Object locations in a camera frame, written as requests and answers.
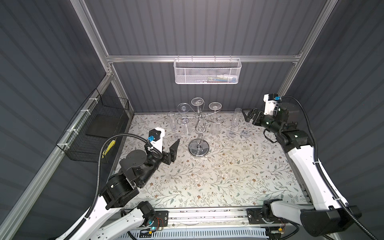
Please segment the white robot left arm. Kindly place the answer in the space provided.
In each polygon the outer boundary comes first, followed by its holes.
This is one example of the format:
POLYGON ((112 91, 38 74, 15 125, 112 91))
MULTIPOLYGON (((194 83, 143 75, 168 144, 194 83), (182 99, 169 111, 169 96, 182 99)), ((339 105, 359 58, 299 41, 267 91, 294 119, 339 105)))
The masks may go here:
POLYGON ((163 151, 164 129, 149 131, 145 139, 129 133, 117 134, 107 139, 100 150, 97 167, 96 193, 88 210, 61 236, 60 240, 115 240, 139 227, 151 228, 156 220, 156 211, 148 202, 140 202, 125 216, 107 224, 114 214, 139 194, 159 166, 175 162, 180 140, 176 140, 168 152, 163 151), (101 163, 108 145, 119 137, 129 137, 144 142, 144 150, 134 150, 120 162, 121 171, 109 177, 100 187, 101 163))

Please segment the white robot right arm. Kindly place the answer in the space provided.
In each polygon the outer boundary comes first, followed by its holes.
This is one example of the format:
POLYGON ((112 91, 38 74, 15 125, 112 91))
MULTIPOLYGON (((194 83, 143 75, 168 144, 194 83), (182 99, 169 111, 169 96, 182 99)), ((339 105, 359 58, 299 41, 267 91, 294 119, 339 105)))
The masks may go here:
POLYGON ((247 123, 263 127, 266 132, 275 135, 310 204, 290 204, 278 198, 265 200, 259 218, 266 224, 277 221, 292 224, 295 230, 285 239, 295 235, 300 227, 313 237, 330 239, 330 234, 343 232, 356 224, 370 239, 375 240, 374 234, 359 221, 362 216, 360 209, 351 206, 342 196, 319 160, 318 143, 308 115, 304 113, 307 132, 300 130, 294 121, 304 110, 303 106, 299 101, 294 105, 285 103, 283 100, 287 98, 266 94, 263 111, 243 109, 242 114, 247 123))

